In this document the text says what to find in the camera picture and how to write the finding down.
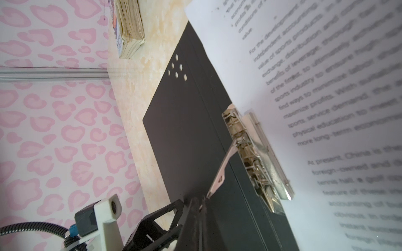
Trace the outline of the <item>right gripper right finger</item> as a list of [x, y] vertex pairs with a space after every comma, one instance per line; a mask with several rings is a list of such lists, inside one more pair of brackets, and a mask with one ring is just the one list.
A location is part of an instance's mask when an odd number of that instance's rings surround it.
[[209, 199], [201, 204], [201, 251], [227, 251]]

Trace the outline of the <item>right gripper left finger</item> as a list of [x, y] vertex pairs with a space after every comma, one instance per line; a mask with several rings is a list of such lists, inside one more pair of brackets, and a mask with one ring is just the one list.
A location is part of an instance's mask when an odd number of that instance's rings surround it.
[[185, 224], [181, 230], [175, 251], [201, 251], [200, 200], [193, 198], [188, 208]]

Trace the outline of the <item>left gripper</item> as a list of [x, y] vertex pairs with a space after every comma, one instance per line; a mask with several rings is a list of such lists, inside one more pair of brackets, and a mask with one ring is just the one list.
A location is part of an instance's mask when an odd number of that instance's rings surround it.
[[[145, 216], [136, 231], [130, 236], [123, 251], [163, 251], [172, 242], [179, 239], [182, 225], [179, 220], [183, 215], [184, 202], [180, 199]], [[168, 230], [164, 230], [156, 219], [169, 212], [174, 212], [173, 220]]]

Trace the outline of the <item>black A4 clip folder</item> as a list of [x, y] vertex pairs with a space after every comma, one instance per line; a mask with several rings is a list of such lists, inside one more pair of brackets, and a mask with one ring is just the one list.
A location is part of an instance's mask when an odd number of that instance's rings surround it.
[[[190, 24], [168, 62], [143, 118], [169, 199], [206, 195], [229, 149], [222, 113], [231, 104]], [[285, 216], [271, 213], [249, 180], [238, 155], [210, 201], [230, 251], [296, 251]]]

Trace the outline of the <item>metal folder clip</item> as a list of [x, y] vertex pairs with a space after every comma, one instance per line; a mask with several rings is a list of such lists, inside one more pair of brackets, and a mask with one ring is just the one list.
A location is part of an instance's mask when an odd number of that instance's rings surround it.
[[284, 215], [282, 201], [294, 198], [290, 181], [264, 134], [261, 123], [253, 112], [241, 115], [234, 104], [222, 113], [232, 143], [212, 182], [206, 198], [211, 198], [225, 181], [229, 160], [238, 154], [255, 193], [275, 214]]

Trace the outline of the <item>printed sheet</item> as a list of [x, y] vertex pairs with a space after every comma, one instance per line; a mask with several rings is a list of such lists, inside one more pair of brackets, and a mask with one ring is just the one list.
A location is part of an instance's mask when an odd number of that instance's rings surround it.
[[290, 182], [299, 249], [401, 250], [401, 1], [192, 1], [185, 12]]

